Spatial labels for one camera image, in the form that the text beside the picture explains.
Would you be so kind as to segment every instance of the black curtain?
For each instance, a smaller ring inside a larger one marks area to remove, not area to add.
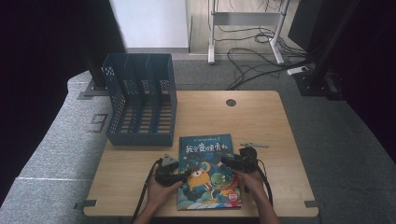
[[[108,1],[0,3],[0,203],[47,133],[67,95],[67,81],[124,52]]]

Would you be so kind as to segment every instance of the children's book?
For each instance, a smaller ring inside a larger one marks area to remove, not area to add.
[[[179,172],[191,170],[177,191],[177,210],[235,208],[241,206],[237,175],[221,163],[233,158],[230,134],[180,137]]]

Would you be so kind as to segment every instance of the gray floor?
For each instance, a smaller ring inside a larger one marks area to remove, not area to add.
[[[234,67],[226,60],[215,65],[174,60],[174,70],[180,91],[225,90],[235,79]],[[115,217],[86,217],[81,210],[111,117],[108,97],[78,99],[90,80],[88,72],[69,80],[64,106],[16,178],[0,209],[0,223],[120,222]],[[282,217],[282,223],[396,223],[395,164],[346,102],[302,97],[285,71],[258,77],[239,90],[279,92],[318,203],[318,217]]]

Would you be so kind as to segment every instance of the metal bracket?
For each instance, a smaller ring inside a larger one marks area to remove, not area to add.
[[[173,163],[178,163],[177,159],[169,156],[167,153],[163,156],[163,166],[167,166]]]
[[[244,144],[241,144],[240,146],[242,146],[242,147],[269,147],[268,145],[261,145],[261,144],[255,144],[255,143],[244,143]]]

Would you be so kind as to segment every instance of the blue plastic basket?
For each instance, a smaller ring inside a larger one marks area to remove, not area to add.
[[[115,146],[172,146],[177,94],[171,54],[108,54],[103,64]]]

